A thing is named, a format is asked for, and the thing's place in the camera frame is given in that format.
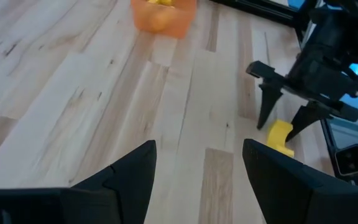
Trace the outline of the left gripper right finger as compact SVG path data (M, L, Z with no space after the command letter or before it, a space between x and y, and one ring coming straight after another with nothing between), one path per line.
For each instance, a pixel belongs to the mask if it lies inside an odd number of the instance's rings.
M242 157L267 224L358 224L358 186L254 139Z

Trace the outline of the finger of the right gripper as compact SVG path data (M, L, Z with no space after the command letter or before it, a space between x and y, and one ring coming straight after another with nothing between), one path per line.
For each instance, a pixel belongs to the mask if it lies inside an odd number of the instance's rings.
M283 95L281 89L269 83L262 83L259 85L262 90L262 103L260 107L260 114L257 123L257 129L262 129L268 120L270 113L273 110L276 102Z
M306 106L300 106L300 109L297 111L295 117L291 121L293 129L290 131L285 141L290 141L302 130L314 122L326 119L328 117L330 117L329 110L323 108L317 102L308 102Z

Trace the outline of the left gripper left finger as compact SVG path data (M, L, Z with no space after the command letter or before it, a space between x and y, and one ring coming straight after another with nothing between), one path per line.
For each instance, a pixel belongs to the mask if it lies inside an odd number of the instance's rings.
M156 160L148 140L72 187L0 189L0 224L144 224Z

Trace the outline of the yellow arch block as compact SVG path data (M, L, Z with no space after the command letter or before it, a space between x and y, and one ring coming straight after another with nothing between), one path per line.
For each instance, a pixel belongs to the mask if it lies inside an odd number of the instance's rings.
M267 146L288 156L294 158L294 151L286 147L286 138L293 130L293 125L286 121L277 119L271 125L267 135Z

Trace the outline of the yellow cube block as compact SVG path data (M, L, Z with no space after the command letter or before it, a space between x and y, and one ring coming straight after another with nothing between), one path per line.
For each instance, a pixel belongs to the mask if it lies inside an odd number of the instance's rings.
M173 7L173 5L174 5L174 3L173 3L174 0L147 0L147 2L152 3L152 4L168 6L168 7Z

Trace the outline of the orange translucent plastic bin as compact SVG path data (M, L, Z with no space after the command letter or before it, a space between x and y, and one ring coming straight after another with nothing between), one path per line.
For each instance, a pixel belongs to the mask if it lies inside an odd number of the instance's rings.
M176 39L186 36L195 18L197 0L174 0L173 7L131 0L134 25L142 31Z

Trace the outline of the black aluminium table frame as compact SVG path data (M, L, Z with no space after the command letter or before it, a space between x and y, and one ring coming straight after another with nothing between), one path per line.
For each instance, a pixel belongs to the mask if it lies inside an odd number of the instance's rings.
M293 28L296 31L301 50L304 48L316 27L310 19L310 9L326 4L326 0L300 0L301 6L293 8L276 3L274 0L213 1ZM283 95L276 102L265 125L260 129L266 131L267 134L269 133L271 125L273 125L277 119L291 123L297 111L300 109L300 106L305 106L308 103L307 100L286 90L282 90L282 93ZM341 100L358 109L358 97L352 98L349 95L344 95ZM326 138L328 153L335 175L342 180L358 185L358 178L343 177L339 174L334 156L336 152L353 144L358 144L358 120L352 122L334 117L316 122L320 122L323 127L324 137Z

